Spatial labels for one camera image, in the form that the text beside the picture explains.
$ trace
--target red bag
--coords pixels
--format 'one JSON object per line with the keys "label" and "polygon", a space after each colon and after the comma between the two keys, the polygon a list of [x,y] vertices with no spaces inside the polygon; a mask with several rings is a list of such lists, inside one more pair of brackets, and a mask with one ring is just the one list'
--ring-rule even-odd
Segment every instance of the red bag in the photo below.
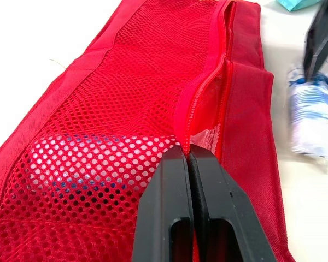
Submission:
{"label": "red bag", "polygon": [[0,261],[130,261],[162,154],[195,142],[288,248],[260,7],[123,0],[0,148]]}

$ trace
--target zipper opening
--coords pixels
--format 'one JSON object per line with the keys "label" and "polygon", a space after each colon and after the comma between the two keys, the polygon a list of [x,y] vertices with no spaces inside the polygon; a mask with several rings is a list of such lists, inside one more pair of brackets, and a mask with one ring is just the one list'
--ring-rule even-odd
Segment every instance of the zipper opening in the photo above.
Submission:
{"label": "zipper opening", "polygon": [[219,161],[222,161],[222,143],[224,140],[224,130],[225,130],[225,118],[226,118],[226,110],[227,104],[229,101],[230,90],[232,85],[232,74],[233,74],[233,63],[231,61],[232,55],[232,42],[233,42],[233,21],[235,19],[236,13],[236,5],[235,2],[231,4],[231,11],[229,13],[228,25],[226,25],[226,34],[227,34],[227,51],[225,56],[225,72],[224,76],[226,77],[225,86],[222,88],[223,95],[221,97],[220,106],[219,106],[219,116],[218,116],[218,124],[220,126],[220,135],[218,139],[218,143],[214,152],[214,155],[217,157]]}
{"label": "zipper opening", "polygon": [[[194,119],[194,115],[196,112],[196,108],[197,108],[197,103],[200,100],[201,95],[203,94],[203,92],[206,90],[207,86],[219,75],[219,73],[221,72],[225,72],[225,68],[226,68],[226,76],[225,73],[223,74],[223,77],[226,77],[226,84],[224,85],[223,89],[222,89],[222,96],[220,99],[220,105],[219,105],[219,113],[218,113],[218,124],[221,123],[221,120],[224,118],[224,113],[221,112],[221,110],[223,110],[223,108],[225,108],[224,104],[226,104],[226,100],[227,100],[227,96],[229,93],[229,88],[228,88],[228,81],[229,79],[231,79],[232,77],[230,77],[229,75],[232,75],[232,68],[231,68],[231,64],[227,63],[227,58],[231,57],[231,43],[232,43],[232,39],[231,39],[231,34],[232,34],[232,29],[230,28],[230,26],[232,25],[232,21],[234,19],[234,12],[235,12],[235,0],[231,0],[226,2],[226,4],[222,7],[220,13],[219,13],[219,17],[218,17],[218,29],[219,29],[219,33],[223,34],[224,32],[225,35],[221,35],[220,39],[221,41],[219,41],[219,46],[220,46],[220,57],[219,57],[219,61],[218,64],[216,66],[216,68],[214,69],[214,71],[201,83],[201,85],[199,86],[199,88],[197,89],[195,95],[194,95],[194,99],[193,102],[191,104],[191,108],[188,114],[188,120],[187,120],[187,125],[186,125],[186,130],[185,130],[185,140],[184,143],[182,145],[183,151],[186,154],[186,156],[189,154],[189,148],[190,148],[190,137],[191,137],[191,129],[192,129],[192,121]],[[219,145],[221,145],[221,137],[219,137],[218,140],[218,144],[217,144],[217,148],[219,148]]]}

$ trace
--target blue and white object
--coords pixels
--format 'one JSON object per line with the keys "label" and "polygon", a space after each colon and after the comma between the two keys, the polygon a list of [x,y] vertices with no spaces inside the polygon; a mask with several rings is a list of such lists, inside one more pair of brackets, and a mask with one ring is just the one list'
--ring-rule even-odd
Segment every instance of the blue and white object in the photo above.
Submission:
{"label": "blue and white object", "polygon": [[291,149],[328,160],[328,77],[305,82],[302,67],[288,72]]}

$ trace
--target clear plastic bag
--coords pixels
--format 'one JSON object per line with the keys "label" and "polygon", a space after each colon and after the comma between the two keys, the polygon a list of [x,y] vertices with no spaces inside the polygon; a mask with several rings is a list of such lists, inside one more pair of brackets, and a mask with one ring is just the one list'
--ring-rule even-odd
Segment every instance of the clear plastic bag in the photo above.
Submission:
{"label": "clear plastic bag", "polygon": [[328,160],[328,76],[305,82],[302,67],[288,72],[291,150]]}

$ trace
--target white surface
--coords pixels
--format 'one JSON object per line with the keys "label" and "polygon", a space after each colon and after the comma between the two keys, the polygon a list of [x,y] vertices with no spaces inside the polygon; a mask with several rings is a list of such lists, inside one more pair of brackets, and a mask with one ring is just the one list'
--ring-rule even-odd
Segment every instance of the white surface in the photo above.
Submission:
{"label": "white surface", "polygon": [[[119,2],[0,1],[0,145],[63,72],[58,63],[77,58]],[[275,76],[272,119],[289,248],[298,262],[328,261],[328,170],[293,156],[286,144],[286,71],[303,54],[318,6],[290,14],[273,0],[259,3],[265,64]]]}

